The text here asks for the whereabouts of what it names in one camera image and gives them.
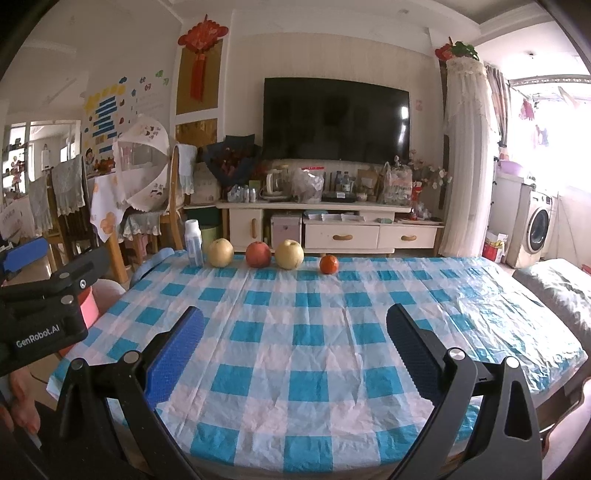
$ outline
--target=human hand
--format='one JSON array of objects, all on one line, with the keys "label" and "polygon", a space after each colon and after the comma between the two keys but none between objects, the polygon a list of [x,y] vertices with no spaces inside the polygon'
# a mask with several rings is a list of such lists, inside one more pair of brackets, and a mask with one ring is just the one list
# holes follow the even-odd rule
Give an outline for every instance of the human hand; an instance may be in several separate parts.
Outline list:
[{"label": "human hand", "polygon": [[0,406],[0,418],[12,432],[14,424],[24,428],[31,435],[36,435],[41,426],[41,419],[35,407],[31,390],[31,373],[27,367],[19,368],[8,375],[10,390],[14,395],[10,412]]}]

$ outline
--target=shelf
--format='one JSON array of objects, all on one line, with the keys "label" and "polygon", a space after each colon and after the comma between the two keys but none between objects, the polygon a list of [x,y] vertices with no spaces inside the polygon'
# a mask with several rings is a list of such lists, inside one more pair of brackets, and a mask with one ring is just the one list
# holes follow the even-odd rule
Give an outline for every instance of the shelf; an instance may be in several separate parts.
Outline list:
[{"label": "shelf", "polygon": [[205,205],[184,205],[183,209],[184,210],[196,210],[196,209],[201,209],[201,208],[215,208],[216,204],[215,203],[207,203]]},{"label": "shelf", "polygon": [[321,203],[296,203],[296,202],[254,202],[254,203],[231,203],[217,202],[215,206],[219,209],[262,209],[262,210],[344,210],[358,212],[360,210],[371,210],[374,212],[409,213],[410,207],[396,207],[372,202],[321,202]]}]

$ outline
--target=washing machine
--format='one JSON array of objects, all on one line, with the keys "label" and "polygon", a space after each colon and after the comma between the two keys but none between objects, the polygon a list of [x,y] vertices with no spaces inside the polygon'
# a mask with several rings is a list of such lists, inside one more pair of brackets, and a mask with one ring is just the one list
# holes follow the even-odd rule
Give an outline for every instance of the washing machine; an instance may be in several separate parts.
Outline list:
[{"label": "washing machine", "polygon": [[552,198],[523,185],[519,198],[513,240],[507,250],[505,263],[514,268],[533,265],[540,260],[548,237]]},{"label": "washing machine", "polygon": [[508,235],[505,263],[522,268],[540,260],[548,237],[553,199],[531,179],[497,172],[489,230]]}]

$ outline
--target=black tv screen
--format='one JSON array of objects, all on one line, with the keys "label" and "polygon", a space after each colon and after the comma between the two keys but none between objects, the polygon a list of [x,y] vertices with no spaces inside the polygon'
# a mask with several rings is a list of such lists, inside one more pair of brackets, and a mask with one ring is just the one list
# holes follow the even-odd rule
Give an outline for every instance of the black tv screen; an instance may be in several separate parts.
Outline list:
[{"label": "black tv screen", "polygon": [[408,158],[408,92],[369,83],[267,78],[263,157],[366,163]]}]

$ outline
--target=water bottle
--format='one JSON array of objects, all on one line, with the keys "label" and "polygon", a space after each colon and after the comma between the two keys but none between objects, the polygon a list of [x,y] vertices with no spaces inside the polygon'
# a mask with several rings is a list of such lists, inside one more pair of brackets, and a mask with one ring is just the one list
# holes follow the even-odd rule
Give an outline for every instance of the water bottle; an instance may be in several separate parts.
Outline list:
[{"label": "water bottle", "polygon": [[189,254],[189,264],[192,267],[203,266],[202,243],[199,221],[187,220],[185,222],[185,244],[187,245],[187,253]]}]

